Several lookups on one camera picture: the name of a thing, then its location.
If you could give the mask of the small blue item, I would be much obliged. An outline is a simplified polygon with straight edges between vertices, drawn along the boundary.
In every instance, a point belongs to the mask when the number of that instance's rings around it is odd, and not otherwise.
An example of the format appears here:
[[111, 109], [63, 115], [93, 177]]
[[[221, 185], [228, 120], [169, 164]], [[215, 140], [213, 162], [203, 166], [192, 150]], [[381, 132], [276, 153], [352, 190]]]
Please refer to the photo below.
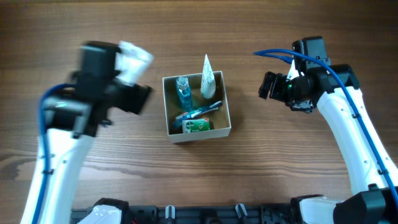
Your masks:
[[219, 107], [221, 105], [222, 105], [222, 101], [217, 101], [216, 103], [213, 103], [210, 106], [204, 106], [204, 107], [197, 108], [197, 109], [194, 109], [194, 110], [191, 110], [188, 112], [184, 112], [175, 118], [175, 121], [172, 123], [172, 128], [178, 129], [182, 125], [183, 120], [193, 119], [193, 118], [198, 117], [199, 115], [203, 115], [210, 111], [216, 111], [219, 109]]

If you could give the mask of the blue liquid bottle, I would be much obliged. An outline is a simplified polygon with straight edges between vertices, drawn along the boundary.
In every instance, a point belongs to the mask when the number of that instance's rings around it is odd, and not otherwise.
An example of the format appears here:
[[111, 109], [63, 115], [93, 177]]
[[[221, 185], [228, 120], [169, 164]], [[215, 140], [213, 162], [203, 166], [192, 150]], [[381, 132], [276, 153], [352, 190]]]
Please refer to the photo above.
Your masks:
[[192, 92], [188, 78], [185, 76], [179, 76], [176, 79], [175, 85], [182, 109], [184, 111], [192, 110], [193, 108]]

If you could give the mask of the green soap packet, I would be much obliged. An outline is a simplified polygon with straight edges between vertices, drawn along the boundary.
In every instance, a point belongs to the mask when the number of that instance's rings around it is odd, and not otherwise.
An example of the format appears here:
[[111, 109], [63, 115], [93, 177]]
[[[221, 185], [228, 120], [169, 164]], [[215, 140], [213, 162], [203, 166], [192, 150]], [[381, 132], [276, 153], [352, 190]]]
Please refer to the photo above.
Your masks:
[[183, 133], [195, 133], [208, 131], [211, 129], [210, 120], [208, 118], [202, 119], [187, 119], [182, 121]]

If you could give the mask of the white lotion tube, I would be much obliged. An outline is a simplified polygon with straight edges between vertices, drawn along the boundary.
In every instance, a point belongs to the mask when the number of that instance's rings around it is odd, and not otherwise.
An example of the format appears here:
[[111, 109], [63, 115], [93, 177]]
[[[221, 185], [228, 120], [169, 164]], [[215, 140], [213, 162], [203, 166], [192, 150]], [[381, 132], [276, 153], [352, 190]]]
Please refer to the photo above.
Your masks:
[[204, 59], [200, 90], [202, 97], [206, 99], [210, 99], [215, 95], [216, 81], [207, 55], [205, 55]]

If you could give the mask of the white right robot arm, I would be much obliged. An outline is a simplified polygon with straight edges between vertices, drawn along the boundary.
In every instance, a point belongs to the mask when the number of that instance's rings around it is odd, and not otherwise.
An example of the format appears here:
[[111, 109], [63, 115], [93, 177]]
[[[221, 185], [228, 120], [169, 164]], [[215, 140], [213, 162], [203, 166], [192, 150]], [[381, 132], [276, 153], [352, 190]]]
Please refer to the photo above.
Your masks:
[[360, 84], [347, 64], [333, 65], [322, 37], [297, 40], [290, 50], [268, 49], [259, 56], [290, 65], [288, 74], [267, 72], [259, 96], [292, 111], [318, 110], [328, 123], [346, 164], [352, 196], [295, 197], [294, 223], [396, 223], [397, 166], [386, 152], [366, 111]]

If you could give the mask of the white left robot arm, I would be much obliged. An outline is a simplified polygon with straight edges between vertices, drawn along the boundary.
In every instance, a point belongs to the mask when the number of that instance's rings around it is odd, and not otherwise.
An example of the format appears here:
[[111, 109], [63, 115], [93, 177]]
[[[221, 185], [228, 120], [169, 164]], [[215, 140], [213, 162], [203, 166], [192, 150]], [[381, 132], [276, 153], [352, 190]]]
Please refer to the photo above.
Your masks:
[[138, 79], [154, 56], [133, 43], [87, 41], [80, 67], [38, 104], [38, 149], [22, 223], [68, 223], [80, 170], [100, 126], [117, 108], [139, 114], [151, 87]]

